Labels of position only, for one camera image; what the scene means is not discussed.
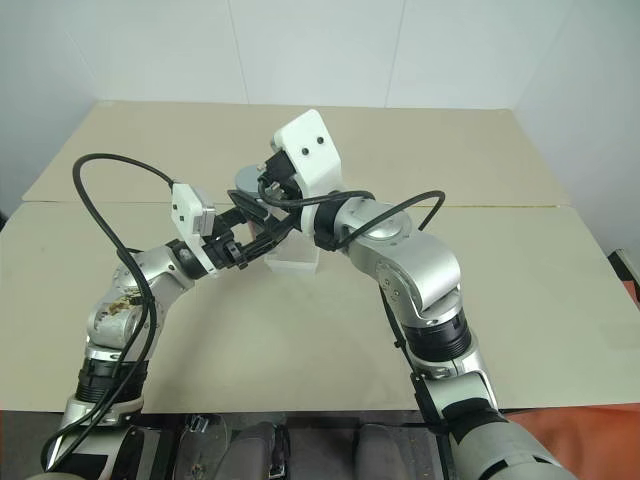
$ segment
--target orange cloth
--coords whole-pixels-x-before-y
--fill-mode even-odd
[[[507,417],[580,480],[640,480],[640,404],[548,408]]]

